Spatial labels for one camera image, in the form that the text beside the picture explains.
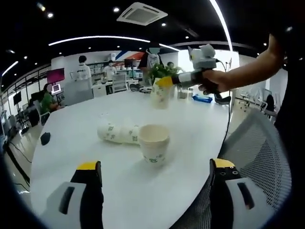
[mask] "computer mouse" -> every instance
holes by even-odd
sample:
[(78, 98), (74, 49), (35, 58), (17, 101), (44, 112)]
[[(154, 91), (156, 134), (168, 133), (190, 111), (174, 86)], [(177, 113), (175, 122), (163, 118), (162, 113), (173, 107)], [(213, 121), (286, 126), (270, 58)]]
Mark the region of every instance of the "computer mouse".
[(44, 134), (41, 135), (40, 140), (41, 144), (44, 146), (49, 143), (50, 141), (51, 134), (49, 132), (45, 132)]

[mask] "ceiling air conditioner vent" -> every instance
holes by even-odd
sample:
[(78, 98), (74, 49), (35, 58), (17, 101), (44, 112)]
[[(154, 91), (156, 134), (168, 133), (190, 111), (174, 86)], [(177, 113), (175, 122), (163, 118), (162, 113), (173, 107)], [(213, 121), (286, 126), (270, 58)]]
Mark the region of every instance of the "ceiling air conditioner vent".
[(133, 23), (137, 25), (149, 25), (168, 14), (154, 7), (145, 5), (140, 2), (133, 3), (119, 16), (117, 21)]

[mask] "pink screen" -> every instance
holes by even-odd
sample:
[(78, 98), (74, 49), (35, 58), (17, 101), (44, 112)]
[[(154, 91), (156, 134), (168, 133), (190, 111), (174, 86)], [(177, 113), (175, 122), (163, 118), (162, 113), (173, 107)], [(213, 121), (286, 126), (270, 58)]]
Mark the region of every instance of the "pink screen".
[(65, 79), (64, 69), (55, 69), (47, 73), (48, 83), (55, 83)]

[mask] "person in white shirt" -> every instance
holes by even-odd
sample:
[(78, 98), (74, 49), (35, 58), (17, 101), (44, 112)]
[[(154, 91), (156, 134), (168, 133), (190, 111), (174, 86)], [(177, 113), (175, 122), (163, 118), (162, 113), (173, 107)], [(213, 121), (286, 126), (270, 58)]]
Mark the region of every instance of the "person in white shirt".
[(108, 61), (108, 66), (104, 68), (105, 78), (108, 81), (112, 80), (112, 76), (117, 73), (116, 68), (113, 66), (113, 61)]
[(78, 73), (77, 80), (85, 80), (85, 79), (91, 78), (90, 67), (85, 64), (86, 60), (87, 60), (87, 57), (85, 57), (85, 56), (80, 56), (78, 58), (78, 61), (80, 64), (79, 64), (78, 70), (77, 70), (77, 73)]

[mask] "person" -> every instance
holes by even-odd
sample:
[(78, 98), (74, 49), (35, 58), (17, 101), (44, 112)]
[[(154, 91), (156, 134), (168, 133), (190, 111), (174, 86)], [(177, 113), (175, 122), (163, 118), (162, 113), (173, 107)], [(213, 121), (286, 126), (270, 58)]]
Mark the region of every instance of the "person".
[(52, 98), (52, 95), (50, 93), (51, 91), (52, 85), (50, 83), (45, 84), (45, 86), (43, 87), (44, 96), (41, 101), (41, 109), (43, 114), (46, 112), (57, 111), (62, 108)]
[(143, 85), (149, 86), (151, 82), (149, 82), (148, 73), (152, 69), (155, 64), (163, 65), (160, 55), (158, 54), (160, 51), (160, 45), (156, 42), (150, 42), (150, 48), (146, 50), (144, 55), (141, 58), (140, 64), (138, 66), (139, 69), (143, 72)]
[(116, 68), (113, 66), (112, 60), (108, 61), (108, 65), (104, 68), (103, 72), (104, 72), (105, 78), (108, 81), (111, 81), (112, 76), (117, 73)]
[[(174, 63), (171, 62), (171, 61), (169, 61), (169, 62), (167, 63), (167, 66), (168, 66), (169, 68), (171, 68), (171, 69), (173, 69), (173, 68), (175, 67)], [(177, 68), (178, 72), (179, 72), (179, 71), (185, 72), (185, 70), (183, 70), (181, 67), (176, 67), (176, 68)]]
[(286, 11), (273, 17), (274, 23), (270, 26), (269, 45), (267, 50), (261, 53), (257, 59), (245, 66), (233, 69), (229, 72), (208, 70), (203, 72), (203, 77), (218, 84), (220, 92), (234, 88), (243, 87), (264, 81), (275, 75), (284, 64), (285, 55), (288, 59), (288, 81), (282, 106), (277, 115), (275, 127), (286, 148), (292, 176), (292, 194), (283, 206), (282, 213), (277, 220), (288, 220), (294, 222), (298, 219), (296, 209), (298, 199), (302, 196), (302, 181), (300, 176), (302, 167), (299, 159), (303, 149), (302, 123), (303, 116), (299, 113), (299, 107), (303, 98), (301, 76), (304, 72), (305, 40), (304, 24), (300, 23), (304, 18), (297, 18), (302, 12), (290, 14), (291, 8), (287, 6)]
[(83, 55), (79, 56), (78, 61), (80, 64), (77, 70), (77, 80), (85, 80), (91, 78), (90, 67), (85, 64), (85, 62), (87, 61), (87, 57)]

